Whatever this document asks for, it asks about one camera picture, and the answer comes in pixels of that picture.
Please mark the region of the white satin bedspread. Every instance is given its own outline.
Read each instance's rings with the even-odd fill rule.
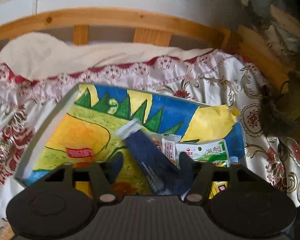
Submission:
[[[120,65],[127,62],[136,63]],[[15,75],[39,81],[31,83]],[[283,140],[287,147],[278,152],[278,139],[264,136],[259,87],[266,80],[253,64],[220,50],[183,51],[127,43],[75,47],[47,34],[32,33],[9,42],[0,53],[1,229],[6,224],[2,218],[7,203],[22,190],[12,175],[23,151],[56,102],[79,82],[236,107],[247,167],[300,205],[300,146],[287,138]]]

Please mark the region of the wooden bed frame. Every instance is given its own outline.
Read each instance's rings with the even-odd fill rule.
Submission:
[[[280,62],[269,58],[244,40],[236,32],[213,29],[198,23],[147,11],[120,8],[74,8],[51,11],[21,18],[0,26],[0,40],[12,40],[25,33],[43,29],[73,26],[75,45],[88,43],[89,25],[134,27],[134,40],[169,46],[173,34],[206,41],[209,47],[227,53],[240,54],[261,70],[278,90],[288,80],[287,69]]]

